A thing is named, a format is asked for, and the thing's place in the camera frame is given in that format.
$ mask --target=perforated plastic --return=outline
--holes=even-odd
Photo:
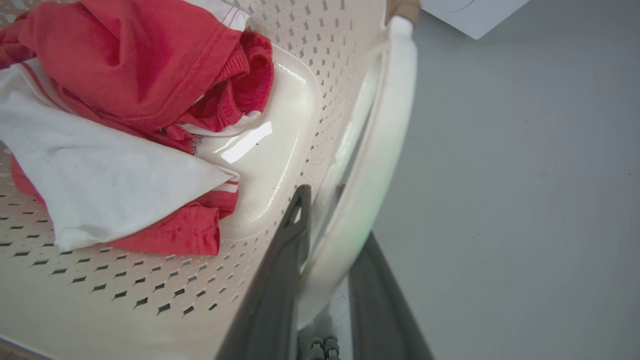
[[[0,0],[6,26],[39,0]],[[243,0],[252,26],[303,61],[321,112],[289,196],[324,177],[380,40],[384,0]],[[210,359],[279,218],[259,234],[223,240],[219,256],[157,256],[111,247],[61,253],[43,207],[17,191],[0,152],[0,337],[67,359]],[[282,211],[287,207],[280,205]]]

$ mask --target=basket bottom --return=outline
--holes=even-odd
[[[262,116],[240,135],[203,138],[197,156],[240,173],[236,211],[220,222],[226,240],[243,240],[264,232],[280,219],[282,207],[300,167],[320,110],[320,91],[311,70],[293,55],[273,46],[275,78]]]

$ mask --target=red clothing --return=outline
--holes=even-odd
[[[179,124],[221,131],[264,111],[273,84],[267,38],[228,29],[183,0],[43,3],[0,32],[1,68],[35,54],[78,115],[186,152],[192,136]],[[12,174],[20,191],[40,199],[15,159]],[[111,244],[217,254],[218,220],[233,212],[237,196],[209,192]]]

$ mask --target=basket handle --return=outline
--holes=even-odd
[[[344,191],[317,238],[300,284],[298,328],[324,308],[351,268],[378,216],[404,142],[417,72],[413,25],[394,16],[386,64]]]
[[[387,0],[387,18],[385,19],[385,24],[388,24],[394,16],[398,15],[411,21],[414,26],[417,26],[421,9],[420,0]]]

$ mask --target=ventilation hole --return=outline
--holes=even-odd
[[[114,295],[113,300],[121,298],[121,297],[125,297],[125,296],[127,296],[127,290],[125,290],[125,291],[123,291],[121,293],[117,293],[116,295]]]
[[[136,307],[138,307],[138,306],[140,306],[140,305],[144,305],[144,304],[146,304],[147,302],[149,302],[149,298],[148,298],[148,297],[145,297],[145,298],[144,298],[144,299],[142,299],[142,300],[138,300],[138,301],[136,301],[136,305],[135,305],[133,308],[135,309]]]
[[[192,312],[193,310],[194,310],[193,306],[189,306],[185,311],[182,312],[182,315],[185,316],[188,313]]]
[[[106,289],[106,288],[107,288],[107,284],[102,284],[102,285],[94,286],[94,287],[93,287],[93,290],[92,290],[91,292],[104,290],[104,289]]]
[[[156,316],[160,315],[160,313],[162,313],[163,311],[167,311],[169,309],[171,309],[171,304],[162,305],[161,307],[158,308],[158,314],[156,314]]]

